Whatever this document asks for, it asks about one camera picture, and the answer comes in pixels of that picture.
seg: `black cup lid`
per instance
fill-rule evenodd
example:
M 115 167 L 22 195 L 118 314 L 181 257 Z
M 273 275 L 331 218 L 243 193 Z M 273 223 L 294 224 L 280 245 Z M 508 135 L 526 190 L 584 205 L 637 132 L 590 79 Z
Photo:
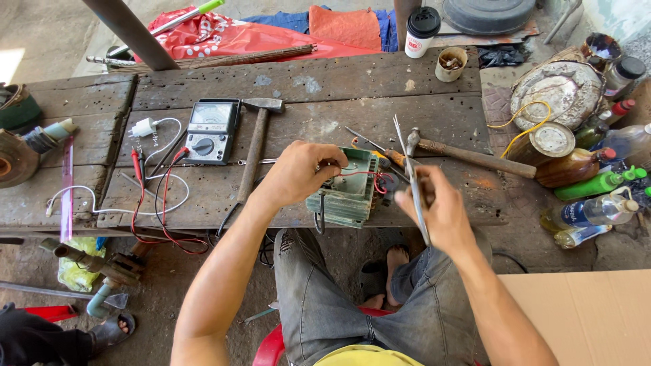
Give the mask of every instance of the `black cup lid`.
M 414 10 L 407 19 L 407 30 L 412 36 L 420 39 L 436 36 L 439 29 L 441 29 L 441 16 L 432 7 Z
M 615 65 L 615 70 L 626 79 L 633 80 L 646 73 L 646 66 L 635 57 L 625 57 Z

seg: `yellow wire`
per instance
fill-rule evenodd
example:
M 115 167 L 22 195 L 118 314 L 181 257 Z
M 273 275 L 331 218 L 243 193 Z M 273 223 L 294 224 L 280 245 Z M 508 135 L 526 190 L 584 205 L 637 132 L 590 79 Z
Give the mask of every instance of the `yellow wire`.
M 517 112 L 515 112 L 513 114 L 513 117 L 511 117 L 510 121 L 508 121 L 507 123 L 505 123 L 505 124 L 503 124 L 501 126 L 491 126 L 491 125 L 487 124 L 487 126 L 490 127 L 490 128 L 500 128 L 500 127 L 508 126 L 509 123 L 513 122 L 513 120 L 516 119 L 516 117 L 520 114 L 520 112 L 522 112 L 526 107 L 529 107 L 530 105 L 535 104 L 535 103 L 541 103 L 541 104 L 544 104 L 547 107 L 547 117 L 545 117 L 545 119 L 542 120 L 541 123 L 538 123 L 536 126 L 533 126 L 532 128 L 529 128 L 528 130 L 526 130 L 526 131 L 522 132 L 521 134 L 515 136 L 513 138 L 513 140 L 511 140 L 511 142 L 506 147 L 506 150 L 504 150 L 504 152 L 502 153 L 502 156 L 499 157 L 500 159 L 502 159 L 502 158 L 504 158 L 506 156 L 508 150 L 511 148 L 511 145 L 513 145 L 513 143 L 516 142 L 516 140 L 519 139 L 522 135 L 525 135 L 525 134 L 537 129 L 538 127 L 542 126 L 543 123 L 547 122 L 547 120 L 549 119 L 549 116 L 551 116 L 551 107 L 549 106 L 549 104 L 547 104 L 547 102 L 537 100 L 535 102 L 528 103 L 524 107 L 520 108 Z

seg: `gray jeans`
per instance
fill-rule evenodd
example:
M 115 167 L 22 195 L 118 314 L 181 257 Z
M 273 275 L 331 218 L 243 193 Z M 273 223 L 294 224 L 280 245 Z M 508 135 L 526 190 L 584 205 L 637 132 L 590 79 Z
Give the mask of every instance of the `gray jeans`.
M 491 262 L 485 235 L 473 228 Z M 383 317 L 363 314 L 335 284 L 308 229 L 283 229 L 273 250 L 286 355 L 312 366 L 348 345 L 399 351 L 426 366 L 473 365 L 477 327 L 456 266 L 433 247 L 398 267 L 391 293 L 404 305 Z

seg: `person's leg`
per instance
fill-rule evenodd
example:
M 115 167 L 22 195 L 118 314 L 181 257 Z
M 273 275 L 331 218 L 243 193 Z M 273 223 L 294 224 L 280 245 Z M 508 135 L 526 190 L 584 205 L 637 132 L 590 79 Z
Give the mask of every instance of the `person's leg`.
M 473 228 L 489 262 L 490 243 Z M 440 250 L 428 247 L 398 267 L 391 292 L 404 302 L 395 314 L 372 318 L 377 339 L 424 365 L 472 365 L 477 327 L 456 266 Z
M 8 303 L 0 311 L 0 347 L 4 354 L 0 366 L 57 361 L 71 366 L 86 366 L 92 340 L 81 330 L 64 331 L 60 326 L 38 315 L 17 310 L 13 303 Z
M 370 317 L 335 284 L 310 230 L 278 232 L 273 259 L 290 362 L 311 366 L 341 347 L 372 341 Z

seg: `brown glass bottle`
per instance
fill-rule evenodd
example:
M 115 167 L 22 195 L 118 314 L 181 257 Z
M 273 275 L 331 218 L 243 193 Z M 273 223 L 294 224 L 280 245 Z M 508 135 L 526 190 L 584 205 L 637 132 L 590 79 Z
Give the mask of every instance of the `brown glass bottle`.
M 615 151 L 603 148 L 589 152 L 575 148 L 569 155 L 556 158 L 538 167 L 536 179 L 545 187 L 556 188 L 590 179 L 599 171 L 599 161 L 615 158 Z

